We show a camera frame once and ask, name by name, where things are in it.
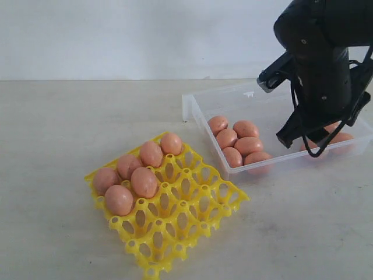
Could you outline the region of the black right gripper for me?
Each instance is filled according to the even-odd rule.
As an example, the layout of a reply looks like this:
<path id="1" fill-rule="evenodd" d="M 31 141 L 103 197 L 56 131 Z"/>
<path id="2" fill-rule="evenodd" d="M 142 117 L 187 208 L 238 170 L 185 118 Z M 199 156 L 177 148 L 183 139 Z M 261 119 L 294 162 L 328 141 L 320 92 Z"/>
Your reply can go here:
<path id="1" fill-rule="evenodd" d="M 370 81 L 369 66 L 326 73 L 309 82 L 292 74 L 290 87 L 294 111 L 276 133 L 278 140 L 287 149 L 298 138 L 308 138 L 319 146 L 328 145 L 336 134 L 328 133 L 324 127 L 337 121 L 342 126 L 353 126 L 360 111 L 371 100 L 366 91 Z"/>

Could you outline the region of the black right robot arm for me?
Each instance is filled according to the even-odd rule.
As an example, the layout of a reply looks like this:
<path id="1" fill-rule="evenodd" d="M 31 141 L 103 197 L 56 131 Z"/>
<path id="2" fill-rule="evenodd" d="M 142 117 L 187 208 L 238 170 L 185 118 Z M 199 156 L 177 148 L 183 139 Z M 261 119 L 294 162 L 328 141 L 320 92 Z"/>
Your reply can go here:
<path id="1" fill-rule="evenodd" d="M 372 46 L 372 2 L 293 1 L 274 32 L 292 57 L 289 79 L 298 99 L 277 137 L 287 148 L 301 137 L 327 145 L 326 126 L 352 126 L 371 99 L 372 59 L 351 67 L 349 48 Z"/>

